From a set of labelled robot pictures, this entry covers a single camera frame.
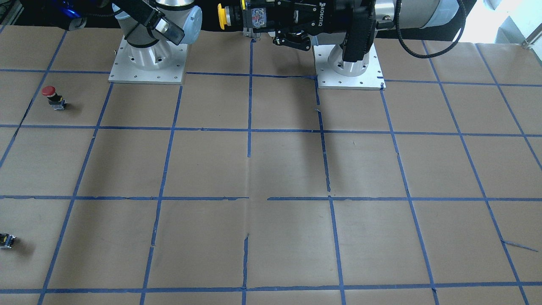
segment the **robotiq logo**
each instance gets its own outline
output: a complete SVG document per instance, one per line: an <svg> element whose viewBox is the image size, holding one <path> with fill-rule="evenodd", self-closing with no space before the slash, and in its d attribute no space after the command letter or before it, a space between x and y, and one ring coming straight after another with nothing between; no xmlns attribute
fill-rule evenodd
<svg viewBox="0 0 542 305"><path fill-rule="evenodd" d="M320 18L318 20L318 26L321 27L324 25L324 13L326 12L326 4L320 2Z"/></svg>

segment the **metal mounting plate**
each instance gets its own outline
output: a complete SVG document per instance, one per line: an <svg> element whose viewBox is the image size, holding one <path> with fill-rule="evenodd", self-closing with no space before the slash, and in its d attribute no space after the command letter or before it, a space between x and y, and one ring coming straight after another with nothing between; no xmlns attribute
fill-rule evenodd
<svg viewBox="0 0 542 305"><path fill-rule="evenodd" d="M370 61L365 73L358 77L346 77L335 72L327 63L333 45L314 46L314 64L318 75L318 87L322 89L380 90L386 88L376 48L369 51Z"/></svg>
<svg viewBox="0 0 542 305"><path fill-rule="evenodd" d="M164 61L162 68L157 70L142 70L131 62L128 55L128 42L122 38L115 63L111 68L109 82L121 84L169 84L181 85L184 79L184 66L188 54L188 45L171 46L172 56Z"/></svg>

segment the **yellow button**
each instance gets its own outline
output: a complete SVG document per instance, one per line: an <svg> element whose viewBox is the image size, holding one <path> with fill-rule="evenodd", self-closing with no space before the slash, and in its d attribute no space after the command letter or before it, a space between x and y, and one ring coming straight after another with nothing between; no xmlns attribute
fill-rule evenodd
<svg viewBox="0 0 542 305"><path fill-rule="evenodd" d="M220 24L221 29L225 29L224 26L228 25L228 20L226 19L226 9L222 8L222 4L218 4L218 23Z"/></svg>

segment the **red button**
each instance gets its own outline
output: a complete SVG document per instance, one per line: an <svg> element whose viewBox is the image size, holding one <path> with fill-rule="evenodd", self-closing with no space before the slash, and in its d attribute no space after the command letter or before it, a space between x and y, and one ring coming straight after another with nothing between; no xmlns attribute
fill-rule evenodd
<svg viewBox="0 0 542 305"><path fill-rule="evenodd" d="M56 89L53 86L47 86L41 90L41 94L43 94L46 97L50 97L55 95Z"/></svg>

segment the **cable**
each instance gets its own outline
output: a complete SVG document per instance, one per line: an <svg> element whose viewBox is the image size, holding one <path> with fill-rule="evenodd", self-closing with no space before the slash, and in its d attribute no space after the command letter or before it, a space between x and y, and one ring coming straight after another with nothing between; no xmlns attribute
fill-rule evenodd
<svg viewBox="0 0 542 305"><path fill-rule="evenodd" d="M88 13L88 14L82 14L82 15L83 15L84 17L103 17L103 18L108 18L108 17L114 17L114 16L116 16L116 15L122 13L122 12L123 12L123 10L118 10L118 11L116 11L116 12L113 12L113 13L111 13L111 14L106 14L106 15L102 15L102 14L90 14L90 13Z"/></svg>
<svg viewBox="0 0 542 305"><path fill-rule="evenodd" d="M427 59L427 58L433 58L433 57L437 57L437 56L440 56L440 55L443 55L443 54L446 54L448 53L450 50L452 50L458 43L459 43L459 39L461 39L461 36L463 36L463 31L465 31L465 26L467 25L467 9L465 8L465 4L463 3L463 0L457 0L457 3L459 4L459 10L461 11L461 15L463 17L463 25L461 26L461 30L459 31L459 36L457 37L457 39L452 42L452 44L440 51L440 52L437 52L437 53L433 53L433 54L428 54L428 55L422 55L422 54L417 54L415 53L414 51L412 51L404 42L403 40L403 35L401 35L401 29L399 27L399 14L401 13L401 4L402 4L403 0L397 0L396 2L396 5L395 5L395 30L397 32L397 37L399 38L399 43L401 44L401 46L403 47L403 49L405 49L405 51L416 57L416 58L420 58L420 59Z"/></svg>

